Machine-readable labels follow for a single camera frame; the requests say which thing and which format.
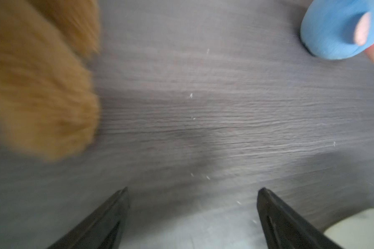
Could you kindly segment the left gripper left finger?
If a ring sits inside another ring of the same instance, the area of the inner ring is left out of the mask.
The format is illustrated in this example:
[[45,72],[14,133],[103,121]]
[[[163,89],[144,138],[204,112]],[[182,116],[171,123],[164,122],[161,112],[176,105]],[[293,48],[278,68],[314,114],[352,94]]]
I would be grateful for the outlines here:
[[118,249],[130,210],[128,188],[118,190],[49,249]]

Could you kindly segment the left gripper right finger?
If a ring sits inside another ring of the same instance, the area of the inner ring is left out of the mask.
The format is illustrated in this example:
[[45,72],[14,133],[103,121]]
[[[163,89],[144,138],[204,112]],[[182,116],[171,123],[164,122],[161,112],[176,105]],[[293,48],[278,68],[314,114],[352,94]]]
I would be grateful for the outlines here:
[[341,249],[267,188],[258,191],[257,210],[269,249]]

